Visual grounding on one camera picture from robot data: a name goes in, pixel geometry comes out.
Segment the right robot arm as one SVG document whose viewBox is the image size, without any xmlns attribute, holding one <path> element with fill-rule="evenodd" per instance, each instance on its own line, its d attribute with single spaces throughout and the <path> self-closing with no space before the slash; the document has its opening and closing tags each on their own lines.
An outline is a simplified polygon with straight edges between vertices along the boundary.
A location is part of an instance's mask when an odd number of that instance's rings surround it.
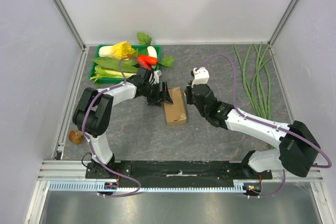
<svg viewBox="0 0 336 224">
<path fill-rule="evenodd" d="M 194 105 L 212 126 L 250 135 L 274 147 L 248 152 L 240 166 L 245 178 L 272 169 L 285 169 L 298 177 L 308 175 L 320 146 L 304 123 L 277 123 L 237 111 L 233 105 L 217 100 L 207 84 L 189 82 L 184 93 L 187 104 Z"/>
</svg>

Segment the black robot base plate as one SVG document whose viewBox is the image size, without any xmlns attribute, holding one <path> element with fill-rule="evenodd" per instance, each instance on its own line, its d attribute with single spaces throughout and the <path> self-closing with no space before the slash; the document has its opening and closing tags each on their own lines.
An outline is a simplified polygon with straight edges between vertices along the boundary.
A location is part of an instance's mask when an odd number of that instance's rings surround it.
<svg viewBox="0 0 336 224">
<path fill-rule="evenodd" d="M 272 179 L 271 171 L 258 173 L 230 161 L 115 161 L 108 167 L 141 186 L 232 186 L 234 180 Z"/>
</svg>

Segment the brown cardboard express box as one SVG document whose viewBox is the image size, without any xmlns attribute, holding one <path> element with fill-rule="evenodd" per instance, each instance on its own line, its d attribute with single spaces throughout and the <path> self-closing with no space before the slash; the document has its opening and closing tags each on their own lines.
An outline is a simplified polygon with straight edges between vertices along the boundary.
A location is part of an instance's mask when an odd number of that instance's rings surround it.
<svg viewBox="0 0 336 224">
<path fill-rule="evenodd" d="M 168 126 L 183 125 L 187 122 L 186 110 L 180 87 L 169 89 L 173 104 L 164 103 L 164 111 Z"/>
</svg>

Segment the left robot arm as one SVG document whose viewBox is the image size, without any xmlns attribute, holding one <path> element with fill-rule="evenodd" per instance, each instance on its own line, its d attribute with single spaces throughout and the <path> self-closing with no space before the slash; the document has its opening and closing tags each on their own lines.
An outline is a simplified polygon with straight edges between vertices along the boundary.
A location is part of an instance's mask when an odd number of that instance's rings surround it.
<svg viewBox="0 0 336 224">
<path fill-rule="evenodd" d="M 112 108 L 121 102 L 146 97 L 149 105 L 161 106 L 166 82 L 160 82 L 161 71 L 139 68 L 135 75 L 114 86 L 85 88 L 72 116 L 72 122 L 88 140 L 92 159 L 99 163 L 97 173 L 111 178 L 115 173 L 114 154 L 109 147 L 106 131 Z"/>
</svg>

